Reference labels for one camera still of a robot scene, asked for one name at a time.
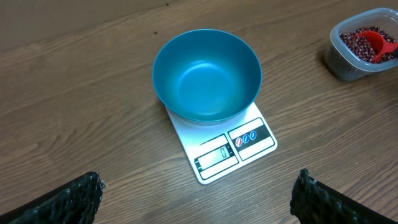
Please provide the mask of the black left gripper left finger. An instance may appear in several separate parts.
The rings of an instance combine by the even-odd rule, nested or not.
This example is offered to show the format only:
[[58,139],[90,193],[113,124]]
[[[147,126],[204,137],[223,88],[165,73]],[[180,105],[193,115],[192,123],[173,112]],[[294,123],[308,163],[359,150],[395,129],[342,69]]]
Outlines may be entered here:
[[105,182],[87,172],[39,198],[1,215],[7,224],[92,224],[102,201]]

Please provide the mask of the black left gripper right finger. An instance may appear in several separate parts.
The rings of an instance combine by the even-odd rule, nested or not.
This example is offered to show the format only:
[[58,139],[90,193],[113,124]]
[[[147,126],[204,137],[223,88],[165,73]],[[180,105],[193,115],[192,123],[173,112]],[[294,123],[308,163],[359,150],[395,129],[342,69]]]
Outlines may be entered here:
[[294,183],[290,214],[305,224],[397,224],[310,177],[307,169]]

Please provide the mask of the red scoop with blue handle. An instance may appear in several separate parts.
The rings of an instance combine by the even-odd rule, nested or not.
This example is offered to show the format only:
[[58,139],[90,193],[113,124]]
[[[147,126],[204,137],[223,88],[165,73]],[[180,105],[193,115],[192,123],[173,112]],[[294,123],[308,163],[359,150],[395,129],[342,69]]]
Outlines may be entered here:
[[365,37],[376,50],[377,55],[371,60],[372,63],[380,62],[384,54],[394,54],[397,58],[397,43],[387,42],[380,33],[367,30],[356,34],[354,38],[358,37]]

